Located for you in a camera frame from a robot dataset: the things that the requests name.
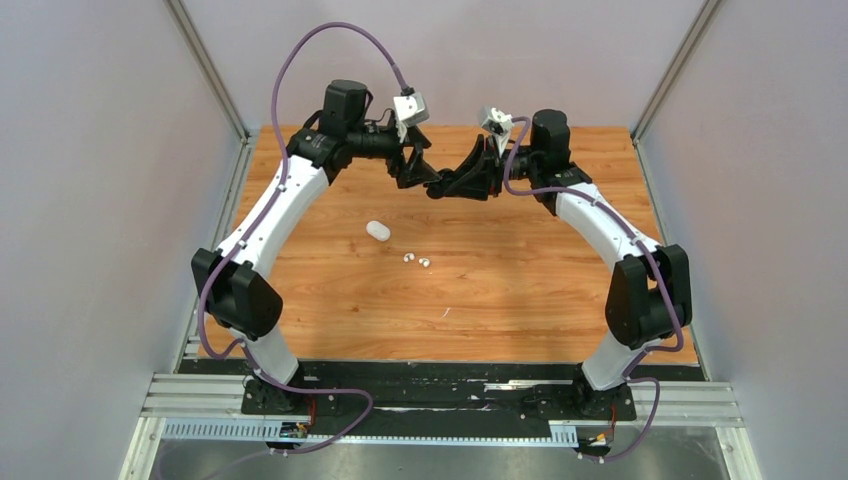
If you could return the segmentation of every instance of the gray wall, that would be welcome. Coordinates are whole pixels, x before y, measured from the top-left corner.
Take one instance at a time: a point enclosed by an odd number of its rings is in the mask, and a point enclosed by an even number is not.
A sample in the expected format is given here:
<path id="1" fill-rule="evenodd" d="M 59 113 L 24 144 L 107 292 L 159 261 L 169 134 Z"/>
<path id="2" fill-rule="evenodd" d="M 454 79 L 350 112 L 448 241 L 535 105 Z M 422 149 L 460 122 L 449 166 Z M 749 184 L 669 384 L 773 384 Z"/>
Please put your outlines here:
<path id="1" fill-rule="evenodd" d="M 0 478 L 115 478 L 235 137 L 161 1 L 3 2 L 0 92 Z"/>
<path id="2" fill-rule="evenodd" d="M 702 0 L 186 0 L 251 127 L 270 122 L 280 64 L 312 27 L 356 23 L 377 36 L 424 93 L 430 123 L 469 125 L 485 104 L 522 115 L 556 107 L 579 125 L 633 125 Z M 397 85 L 356 34 L 314 38 L 292 66 L 280 118 L 303 123 L 334 78 L 366 83 L 372 113 Z"/>
<path id="3" fill-rule="evenodd" d="M 644 141 L 768 480 L 848 468 L 848 3 L 729 0 Z"/>

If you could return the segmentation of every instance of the robotic arm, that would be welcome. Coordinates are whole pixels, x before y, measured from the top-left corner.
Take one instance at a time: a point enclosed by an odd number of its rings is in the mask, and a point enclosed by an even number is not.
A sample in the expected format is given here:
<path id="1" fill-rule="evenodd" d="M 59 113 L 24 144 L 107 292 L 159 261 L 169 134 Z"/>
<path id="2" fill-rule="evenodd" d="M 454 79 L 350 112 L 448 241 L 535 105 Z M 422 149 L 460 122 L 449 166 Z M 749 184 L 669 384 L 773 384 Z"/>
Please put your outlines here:
<path id="1" fill-rule="evenodd" d="M 416 126 L 426 120 L 426 106 L 411 89 L 395 97 L 395 110 L 386 125 L 366 120 L 373 98 L 367 87 L 336 80 L 326 90 L 322 110 L 315 112 L 290 140 L 289 178 L 280 186 L 282 169 L 260 197 L 247 218 L 215 252 L 199 249 L 192 259 L 198 291 L 213 269 L 224 260 L 223 252 L 239 245 L 212 285 L 206 309 L 216 321 L 247 344 L 261 369 L 282 383 L 297 381 L 297 359 L 275 327 L 282 313 L 282 298 L 265 280 L 288 235 L 306 211 L 353 157 L 385 160 L 398 188 L 423 185 L 430 198 L 462 197 L 486 200 L 503 186 L 506 150 L 512 117 L 493 108 L 481 112 L 481 126 L 490 133 L 479 135 L 467 158 L 455 169 L 433 170 L 423 159 L 430 142 Z M 318 127 L 313 128 L 315 121 Z M 564 113 L 541 110 L 533 117 L 530 144 L 519 146 L 508 173 L 510 179 L 528 178 L 534 189 L 568 187 L 582 192 L 545 192 L 535 195 L 551 214 L 572 225 L 598 251 L 612 272 L 606 303 L 610 331 L 595 353 L 578 368 L 575 380 L 577 404 L 586 413 L 606 408 L 625 381 L 628 367 L 642 352 L 674 333 L 671 318 L 648 268 L 645 254 L 625 235 L 622 225 L 598 208 L 612 210 L 591 178 L 570 161 L 570 129 Z M 403 150 L 412 147 L 410 158 Z M 280 190 L 269 206 L 275 189 Z M 258 225 L 260 212 L 268 209 Z M 634 238 L 647 246 L 658 263 L 681 326 L 691 321 L 691 298 L 686 253 L 676 245 L 662 247 L 636 230 Z M 255 230 L 247 242 L 243 232 Z"/>

